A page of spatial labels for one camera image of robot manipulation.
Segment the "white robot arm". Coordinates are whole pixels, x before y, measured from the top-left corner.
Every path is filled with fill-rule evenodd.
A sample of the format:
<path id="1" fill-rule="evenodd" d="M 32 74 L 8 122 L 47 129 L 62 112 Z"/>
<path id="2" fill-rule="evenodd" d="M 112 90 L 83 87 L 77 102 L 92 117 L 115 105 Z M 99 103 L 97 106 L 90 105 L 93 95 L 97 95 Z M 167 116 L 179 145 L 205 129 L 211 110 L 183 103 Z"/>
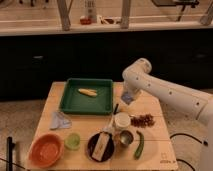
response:
<path id="1" fill-rule="evenodd" d="M 192 114 L 207 127 L 198 171 L 213 171 L 213 94 L 188 88 L 150 75 L 151 63 L 139 58 L 122 73 L 124 87 L 121 99 L 130 105 L 141 91 L 157 97 L 176 110 Z"/>

